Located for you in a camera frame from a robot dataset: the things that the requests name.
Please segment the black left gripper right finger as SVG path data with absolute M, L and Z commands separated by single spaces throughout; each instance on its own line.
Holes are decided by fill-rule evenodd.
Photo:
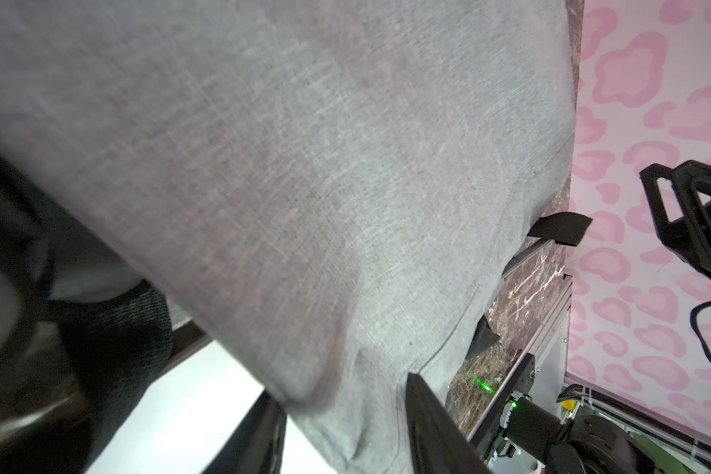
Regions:
M 418 373 L 407 376 L 405 409 L 414 473 L 490 473 Z

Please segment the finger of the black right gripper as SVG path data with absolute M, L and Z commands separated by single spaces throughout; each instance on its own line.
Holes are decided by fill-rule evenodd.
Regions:
M 711 280 L 711 166 L 694 160 L 675 168 L 651 164 L 640 172 L 640 179 L 663 246 Z M 661 180 L 671 184 L 680 218 L 669 219 Z

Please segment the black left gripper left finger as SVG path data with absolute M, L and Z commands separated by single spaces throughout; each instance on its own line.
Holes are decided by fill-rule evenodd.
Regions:
M 288 415 L 264 391 L 203 474 L 280 474 Z

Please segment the dark grey laptop case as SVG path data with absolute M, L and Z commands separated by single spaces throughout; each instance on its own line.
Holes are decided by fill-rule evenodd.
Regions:
M 562 1 L 0 1 L 0 155 L 340 473 L 409 473 L 571 165 Z

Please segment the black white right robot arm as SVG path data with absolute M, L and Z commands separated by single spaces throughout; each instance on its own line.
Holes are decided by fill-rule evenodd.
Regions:
M 711 280 L 711 166 L 651 164 L 640 173 L 656 235 Z M 661 461 L 618 425 L 596 415 L 560 422 L 525 397 L 509 395 L 495 432 L 533 455 L 548 473 L 662 473 Z

